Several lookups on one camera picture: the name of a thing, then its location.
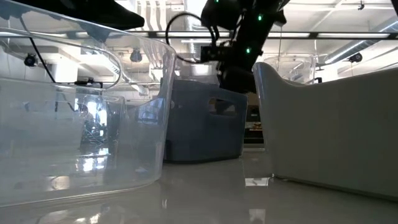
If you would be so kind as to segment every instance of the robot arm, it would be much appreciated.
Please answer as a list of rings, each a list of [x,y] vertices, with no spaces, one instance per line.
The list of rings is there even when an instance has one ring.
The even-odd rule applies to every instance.
[[[238,93],[256,92],[252,66],[273,26],[286,23],[283,7],[290,0],[207,0],[201,14],[204,26],[239,32],[229,47],[202,47],[201,61],[218,61],[220,87]],[[398,0],[391,0],[398,14]]]

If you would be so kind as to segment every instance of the transparent plastic container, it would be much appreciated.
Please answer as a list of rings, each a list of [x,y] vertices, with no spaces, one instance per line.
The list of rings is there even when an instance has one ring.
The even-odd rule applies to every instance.
[[[98,77],[114,74],[116,83],[103,89],[49,83],[38,78],[48,77],[45,72],[27,78],[29,68],[7,62],[8,54],[25,54],[8,43],[24,49],[27,37],[44,50],[43,57],[50,57],[45,49],[58,48],[51,52],[66,52],[60,57],[68,55],[71,67],[102,66]],[[4,0],[0,40],[0,63],[8,65],[0,70],[5,77],[0,78],[0,206],[133,189],[160,177],[175,64],[172,48]],[[78,49],[76,55],[71,49]],[[141,62],[129,59],[133,49],[143,52]],[[85,63],[75,60],[91,56]],[[68,70],[63,62],[59,57],[51,62],[53,71],[63,68],[53,74],[55,80],[75,79],[75,73],[69,77],[62,72]]]
[[[309,84],[315,78],[314,56],[282,55],[267,57],[264,62],[272,66],[286,80]]]

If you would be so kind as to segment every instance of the white ceiling duct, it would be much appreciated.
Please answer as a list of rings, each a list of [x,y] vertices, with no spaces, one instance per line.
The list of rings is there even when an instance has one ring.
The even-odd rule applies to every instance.
[[[150,5],[150,18],[149,25],[152,27],[152,30],[159,30],[159,26],[157,25],[157,16],[156,16],[156,0],[149,0]]]
[[[147,1],[146,0],[140,0],[139,3],[140,3],[140,6],[141,6],[140,16],[142,16],[145,19],[144,26],[141,27],[141,30],[149,30],[148,24],[146,22],[146,20],[147,20]]]
[[[160,7],[160,28],[162,30],[166,30],[167,21],[166,21],[166,0],[159,0]]]
[[[381,25],[377,26],[371,32],[397,32],[398,31],[398,18],[396,16],[390,18],[389,20],[383,22]],[[327,55],[324,58],[325,64],[332,64],[344,60],[361,50],[364,50],[380,40],[354,40],[344,47],[334,51],[333,53]]]

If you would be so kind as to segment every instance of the ceiling pipe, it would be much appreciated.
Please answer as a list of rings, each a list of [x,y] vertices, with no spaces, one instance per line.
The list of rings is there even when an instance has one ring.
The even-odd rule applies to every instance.
[[[383,22],[382,24],[380,24],[370,32],[398,32],[398,17],[394,16],[390,18],[389,20]],[[334,51],[331,54],[328,54],[323,59],[324,63],[322,63],[321,65],[329,65],[344,60],[378,42],[380,42],[380,40],[351,41],[342,48]]]

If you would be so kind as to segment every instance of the table surface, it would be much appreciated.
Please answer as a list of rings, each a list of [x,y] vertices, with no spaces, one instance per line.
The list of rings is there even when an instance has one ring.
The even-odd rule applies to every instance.
[[[273,179],[265,152],[165,164],[136,190],[0,209],[1,223],[398,223],[398,203]]]

